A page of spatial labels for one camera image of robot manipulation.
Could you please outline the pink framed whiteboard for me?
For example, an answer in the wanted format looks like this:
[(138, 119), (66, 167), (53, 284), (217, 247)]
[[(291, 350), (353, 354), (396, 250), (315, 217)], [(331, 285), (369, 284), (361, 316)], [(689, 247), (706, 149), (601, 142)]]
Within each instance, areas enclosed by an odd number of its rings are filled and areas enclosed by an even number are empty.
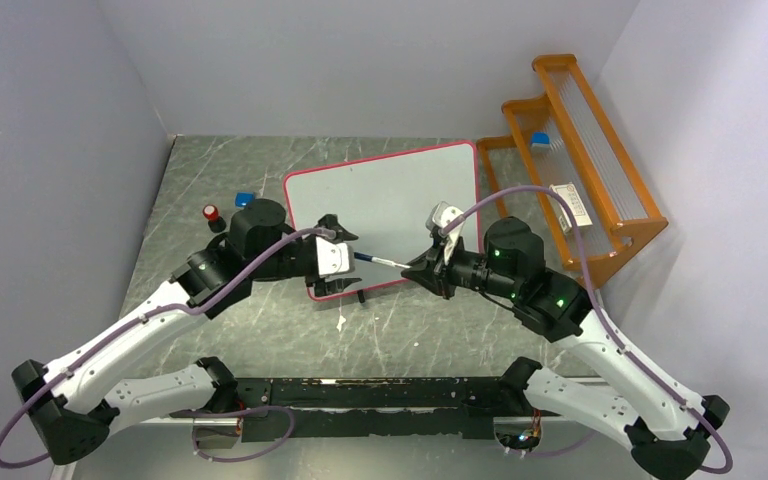
[(295, 228), (334, 214), (357, 235), (355, 251), (406, 263), (431, 246), (426, 220), (438, 203), (479, 200), (477, 149), (460, 141), (313, 167), (288, 174), (283, 189)]

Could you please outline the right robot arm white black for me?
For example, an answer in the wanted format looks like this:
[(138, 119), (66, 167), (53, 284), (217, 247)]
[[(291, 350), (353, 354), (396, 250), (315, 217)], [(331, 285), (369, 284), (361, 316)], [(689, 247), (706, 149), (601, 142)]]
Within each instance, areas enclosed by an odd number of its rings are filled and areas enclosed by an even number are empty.
[(445, 299), (464, 288), (504, 307), (615, 391), (609, 395), (520, 357), (502, 377), (502, 406), (513, 414), (532, 407), (574, 420), (622, 446), (656, 479), (687, 479), (704, 470), (729, 405), (684, 387), (637, 351), (582, 285), (547, 267), (543, 241), (525, 222), (496, 221), (483, 244), (483, 252), (471, 252), (435, 234), (401, 275)]

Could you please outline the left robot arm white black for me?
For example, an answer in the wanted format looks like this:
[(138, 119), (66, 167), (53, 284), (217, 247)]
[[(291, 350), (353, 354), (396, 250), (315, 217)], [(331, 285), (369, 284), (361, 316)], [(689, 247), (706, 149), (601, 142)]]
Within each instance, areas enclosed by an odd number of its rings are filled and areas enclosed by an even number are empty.
[(333, 214), (296, 230), (283, 206), (254, 199), (231, 217), (204, 207), (212, 239), (143, 303), (83, 346), (12, 372), (30, 420), (57, 465), (78, 461), (108, 437), (168, 414), (221, 416), (241, 407), (238, 383), (216, 357), (145, 379), (127, 372), (154, 350), (247, 299), (256, 282), (301, 278), (323, 294), (352, 284), (354, 235)]

